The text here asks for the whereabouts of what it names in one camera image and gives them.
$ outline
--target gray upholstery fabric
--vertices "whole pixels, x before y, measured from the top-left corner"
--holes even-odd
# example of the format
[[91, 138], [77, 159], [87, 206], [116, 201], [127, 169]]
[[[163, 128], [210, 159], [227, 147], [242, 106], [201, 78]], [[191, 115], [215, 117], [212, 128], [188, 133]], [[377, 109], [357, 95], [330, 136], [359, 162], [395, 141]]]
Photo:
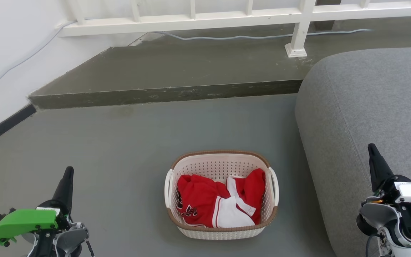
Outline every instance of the gray upholstery fabric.
[[[371, 193], [367, 145], [411, 178], [411, 49], [321, 60], [300, 87], [295, 114], [331, 245], [338, 257], [363, 257], [367, 236], [356, 216]], [[375, 242], [370, 254], [377, 252]]]

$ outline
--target white handle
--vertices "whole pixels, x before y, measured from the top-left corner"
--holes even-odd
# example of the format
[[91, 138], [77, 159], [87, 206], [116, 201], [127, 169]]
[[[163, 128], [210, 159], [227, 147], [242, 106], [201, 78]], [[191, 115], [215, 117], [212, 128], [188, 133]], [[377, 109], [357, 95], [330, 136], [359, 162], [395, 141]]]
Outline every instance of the white handle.
[[275, 174], [275, 171], [269, 167], [270, 170], [270, 175], [272, 180], [274, 181], [273, 186], [274, 186], [274, 206], [278, 206], [279, 205], [279, 181], [277, 180], [277, 175]]
[[166, 175], [166, 180], [164, 181], [164, 203], [166, 204], [166, 208], [170, 208], [172, 174], [172, 170], [169, 170]]

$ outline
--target folded clothes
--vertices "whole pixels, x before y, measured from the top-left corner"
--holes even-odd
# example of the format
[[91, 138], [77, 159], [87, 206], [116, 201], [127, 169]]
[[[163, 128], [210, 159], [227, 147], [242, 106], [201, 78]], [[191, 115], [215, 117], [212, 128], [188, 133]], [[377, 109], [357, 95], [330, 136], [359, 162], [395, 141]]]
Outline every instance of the folded clothes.
[[266, 186], [262, 169], [246, 178], [229, 176], [226, 184], [199, 175], [182, 175], [177, 182], [177, 205], [190, 226], [232, 228], [261, 222], [261, 207]]

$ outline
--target sofa seam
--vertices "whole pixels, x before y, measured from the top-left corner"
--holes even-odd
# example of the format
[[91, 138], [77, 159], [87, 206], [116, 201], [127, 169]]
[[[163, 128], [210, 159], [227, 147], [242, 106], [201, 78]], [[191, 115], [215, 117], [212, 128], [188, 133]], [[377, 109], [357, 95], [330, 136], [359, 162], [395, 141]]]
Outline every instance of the sofa seam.
[[344, 124], [345, 124], [345, 128], [346, 128], [346, 130], [347, 130], [347, 135], [348, 135], [348, 137], [349, 137], [350, 142], [352, 143], [352, 146], [353, 146], [354, 151], [355, 151], [355, 153], [356, 153], [357, 159], [358, 159], [358, 161], [359, 161], [359, 163], [360, 163], [360, 165], [361, 165], [360, 171], [361, 171], [361, 173], [364, 175], [365, 180], [367, 181], [367, 184], [368, 184], [369, 186], [371, 186], [370, 181], [369, 181], [369, 179], [367, 178], [367, 176], [366, 176], [366, 174], [365, 174], [365, 168], [364, 168], [364, 165], [362, 164], [361, 155], [359, 154], [359, 151], [358, 151], [358, 149], [356, 148], [356, 143], [354, 142], [354, 139], [353, 139], [353, 137], [352, 137], [352, 135], [351, 135], [351, 133], [350, 133], [350, 130], [349, 130], [347, 121], [345, 120], [345, 116], [344, 116], [344, 114], [343, 114], [343, 112], [342, 112], [342, 110], [341, 110], [341, 108], [340, 108], [339, 101], [338, 101], [338, 99], [337, 99], [336, 92], [334, 91], [334, 88], [333, 88], [333, 86], [332, 86], [331, 78], [329, 77], [328, 69], [327, 69], [326, 66], [324, 67], [324, 70], [325, 70], [325, 72], [326, 72], [326, 77], [328, 78], [328, 82], [329, 82], [329, 83], [328, 83], [328, 86], [329, 86], [329, 88], [331, 89], [331, 91], [332, 91], [332, 93], [333, 93], [334, 101], [335, 101], [335, 103], [336, 103], [336, 105], [337, 105], [337, 108], [339, 109], [340, 116], [341, 116], [341, 118], [342, 118], [342, 120], [343, 120], [343, 122], [344, 122]]

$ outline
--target laundry basket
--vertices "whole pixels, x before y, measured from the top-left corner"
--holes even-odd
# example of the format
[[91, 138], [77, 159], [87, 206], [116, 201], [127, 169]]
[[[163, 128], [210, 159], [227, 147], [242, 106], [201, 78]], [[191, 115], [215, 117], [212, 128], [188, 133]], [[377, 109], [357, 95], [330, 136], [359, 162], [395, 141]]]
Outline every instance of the laundry basket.
[[[266, 191], [261, 208], [261, 223], [237, 228], [207, 228], [188, 226], [177, 211], [177, 181], [181, 175], [197, 174], [215, 181], [225, 181], [228, 176], [246, 177], [253, 170], [266, 172]], [[277, 176], [262, 156], [243, 151], [202, 151], [181, 156], [166, 175], [164, 200], [168, 215], [187, 237], [206, 240], [231, 240], [253, 237], [261, 233], [275, 218], [279, 203]]]

